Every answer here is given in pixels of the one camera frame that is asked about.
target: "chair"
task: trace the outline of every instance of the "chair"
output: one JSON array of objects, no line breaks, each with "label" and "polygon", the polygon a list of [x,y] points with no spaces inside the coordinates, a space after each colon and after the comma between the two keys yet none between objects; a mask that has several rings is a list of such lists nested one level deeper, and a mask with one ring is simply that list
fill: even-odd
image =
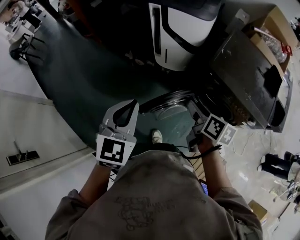
[{"label": "chair", "polygon": [[41,59],[40,57],[38,57],[36,55],[27,53],[27,51],[30,47],[32,47],[33,49],[36,49],[35,46],[32,44],[34,39],[39,42],[45,43],[44,41],[34,37],[33,35],[28,35],[28,34],[24,33],[19,40],[15,41],[14,43],[12,43],[10,45],[9,50],[8,50],[9,55],[15,60],[22,58],[25,61],[27,61],[24,56],[30,56],[30,57]]}]

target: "hand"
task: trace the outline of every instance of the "hand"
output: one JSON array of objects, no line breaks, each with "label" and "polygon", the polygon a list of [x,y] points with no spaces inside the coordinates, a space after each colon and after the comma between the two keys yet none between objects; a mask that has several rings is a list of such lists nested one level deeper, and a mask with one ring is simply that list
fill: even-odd
[{"label": "hand", "polygon": [[214,147],[214,144],[212,143],[212,140],[202,134],[202,141],[198,144],[198,149],[201,153],[206,152],[210,148]]}]

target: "white tiled floor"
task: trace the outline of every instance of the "white tiled floor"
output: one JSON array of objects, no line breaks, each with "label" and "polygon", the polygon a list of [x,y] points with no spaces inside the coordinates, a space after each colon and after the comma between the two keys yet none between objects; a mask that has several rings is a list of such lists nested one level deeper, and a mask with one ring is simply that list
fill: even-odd
[{"label": "white tiled floor", "polygon": [[256,168],[260,164],[261,157],[267,153],[278,154],[283,158],[285,151],[300,152],[299,59],[300,51],[296,51],[289,65],[293,78],[293,90],[283,133],[241,129],[234,138],[234,147],[230,144],[225,148],[226,169],[233,186],[247,201],[256,200],[275,217],[279,217],[288,202],[279,199],[274,203],[273,199],[276,195],[269,191],[279,185],[286,185],[286,182],[269,173],[258,172]]}]

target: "phone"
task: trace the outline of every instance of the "phone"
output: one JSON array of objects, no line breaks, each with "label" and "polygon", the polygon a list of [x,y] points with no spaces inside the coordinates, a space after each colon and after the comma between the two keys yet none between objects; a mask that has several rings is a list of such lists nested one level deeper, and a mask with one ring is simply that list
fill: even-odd
[{"label": "phone", "polygon": [[202,179],[199,179],[199,182],[201,184],[201,187],[203,188],[203,191],[205,192],[205,194],[208,196],[208,190],[207,190],[207,184],[206,181],[203,181]]}]

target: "foot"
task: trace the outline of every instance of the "foot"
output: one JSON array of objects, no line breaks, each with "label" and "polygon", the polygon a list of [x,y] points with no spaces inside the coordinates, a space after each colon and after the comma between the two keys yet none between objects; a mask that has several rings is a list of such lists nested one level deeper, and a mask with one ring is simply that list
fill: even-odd
[{"label": "foot", "polygon": [[263,156],[261,159],[261,163],[264,163],[266,161],[266,156]]},{"label": "foot", "polygon": [[152,143],[153,144],[163,143],[163,136],[161,132],[157,129],[152,131]]}]

